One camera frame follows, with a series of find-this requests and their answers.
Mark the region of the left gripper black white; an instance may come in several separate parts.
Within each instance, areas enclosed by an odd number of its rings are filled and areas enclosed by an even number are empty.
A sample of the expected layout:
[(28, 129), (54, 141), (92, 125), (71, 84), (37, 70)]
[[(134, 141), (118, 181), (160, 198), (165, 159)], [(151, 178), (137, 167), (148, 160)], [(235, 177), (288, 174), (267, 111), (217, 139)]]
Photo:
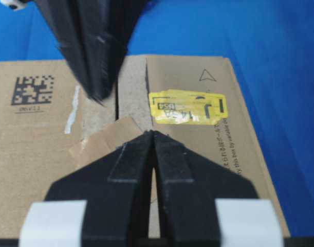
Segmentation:
[[(26, 8), (30, 0), (0, 0), (0, 3), (13, 11)], [(58, 50), (63, 55), (76, 80), (85, 90), (89, 99), (100, 102), (93, 93), (77, 1), (35, 1), (34, 2), (54, 37)]]

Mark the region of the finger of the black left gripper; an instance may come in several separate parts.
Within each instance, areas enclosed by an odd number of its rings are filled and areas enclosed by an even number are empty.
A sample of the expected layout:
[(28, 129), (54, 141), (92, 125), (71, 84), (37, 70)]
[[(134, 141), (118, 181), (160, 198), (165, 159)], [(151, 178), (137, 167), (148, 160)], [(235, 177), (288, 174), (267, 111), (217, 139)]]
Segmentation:
[(127, 54), (128, 43), (147, 1), (79, 1), (90, 90), (98, 103), (108, 98)]

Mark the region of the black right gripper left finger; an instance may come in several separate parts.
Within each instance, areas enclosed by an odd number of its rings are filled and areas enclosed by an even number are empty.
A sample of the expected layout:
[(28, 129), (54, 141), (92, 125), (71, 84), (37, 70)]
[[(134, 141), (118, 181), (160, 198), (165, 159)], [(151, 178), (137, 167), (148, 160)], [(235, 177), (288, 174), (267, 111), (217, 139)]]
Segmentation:
[(55, 181), (45, 201), (85, 200), (82, 246), (135, 246), (148, 237), (153, 132)]

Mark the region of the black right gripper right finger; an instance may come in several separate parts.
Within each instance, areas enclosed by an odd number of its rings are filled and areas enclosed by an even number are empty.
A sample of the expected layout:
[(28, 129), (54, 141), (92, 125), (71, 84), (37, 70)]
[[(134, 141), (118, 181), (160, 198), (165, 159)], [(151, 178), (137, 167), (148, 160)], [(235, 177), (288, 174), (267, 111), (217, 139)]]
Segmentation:
[(215, 200), (257, 199), (255, 187), (167, 135), (153, 137), (162, 233), (171, 246), (220, 246)]

